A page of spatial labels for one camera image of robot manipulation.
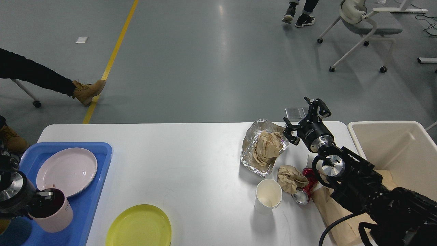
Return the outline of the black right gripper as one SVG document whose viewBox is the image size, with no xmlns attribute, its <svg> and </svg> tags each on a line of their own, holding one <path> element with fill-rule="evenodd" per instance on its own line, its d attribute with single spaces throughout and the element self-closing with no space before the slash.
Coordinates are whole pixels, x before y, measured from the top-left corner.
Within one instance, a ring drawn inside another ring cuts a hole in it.
<svg viewBox="0 0 437 246">
<path fill-rule="evenodd" d="M 330 117 L 332 112 L 320 98 L 304 97 L 309 104 L 306 117 L 298 124 L 292 124 L 286 117 L 283 118 L 286 127 L 283 135 L 293 144 L 298 145 L 302 139 L 308 150 L 317 153 L 322 146 L 335 146 L 334 136 L 323 124 L 323 118 Z"/>
</svg>

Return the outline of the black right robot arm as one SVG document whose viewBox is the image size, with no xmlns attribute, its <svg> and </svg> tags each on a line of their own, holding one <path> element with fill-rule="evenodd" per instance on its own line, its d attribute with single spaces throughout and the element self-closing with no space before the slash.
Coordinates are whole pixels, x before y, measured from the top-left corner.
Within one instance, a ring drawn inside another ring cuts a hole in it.
<svg viewBox="0 0 437 246">
<path fill-rule="evenodd" d="M 331 223 L 322 233 L 321 246 L 328 232 L 350 218 L 369 214 L 375 223 L 360 222 L 362 243 L 370 246 L 366 229 L 379 246 L 435 246 L 437 242 L 436 202 L 415 191 L 396 187 L 389 190 L 374 165 L 346 147 L 339 148 L 323 118 L 331 111 L 323 100 L 305 97 L 307 115 L 298 124 L 283 118 L 283 135 L 291 144 L 303 140 L 307 149 L 316 153 L 311 168 L 316 179 L 333 189 L 331 197 L 351 212 Z"/>
</svg>

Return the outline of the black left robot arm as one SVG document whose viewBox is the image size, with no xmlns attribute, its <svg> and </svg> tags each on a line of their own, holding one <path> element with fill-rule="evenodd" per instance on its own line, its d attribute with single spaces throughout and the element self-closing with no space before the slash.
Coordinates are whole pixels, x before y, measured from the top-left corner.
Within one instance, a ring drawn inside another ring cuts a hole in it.
<svg viewBox="0 0 437 246">
<path fill-rule="evenodd" d="M 0 217 L 13 219 L 30 218 L 30 212 L 43 206 L 43 202 L 53 201 L 54 192 L 43 192 L 34 187 L 27 176 L 19 170 L 19 159 L 6 149 L 0 156 Z"/>
</svg>

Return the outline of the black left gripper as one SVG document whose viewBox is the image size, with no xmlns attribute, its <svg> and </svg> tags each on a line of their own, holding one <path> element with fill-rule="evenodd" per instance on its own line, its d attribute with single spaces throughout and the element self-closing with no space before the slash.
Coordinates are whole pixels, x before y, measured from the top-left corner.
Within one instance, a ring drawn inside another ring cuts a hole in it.
<svg viewBox="0 0 437 246">
<path fill-rule="evenodd" d="M 54 199 L 53 190 L 38 191 L 32 182 L 21 172 L 1 171 L 1 192 L 0 192 L 0 217 L 1 219 L 13 219 L 16 217 L 27 217 L 32 205 L 39 200 Z"/>
</svg>

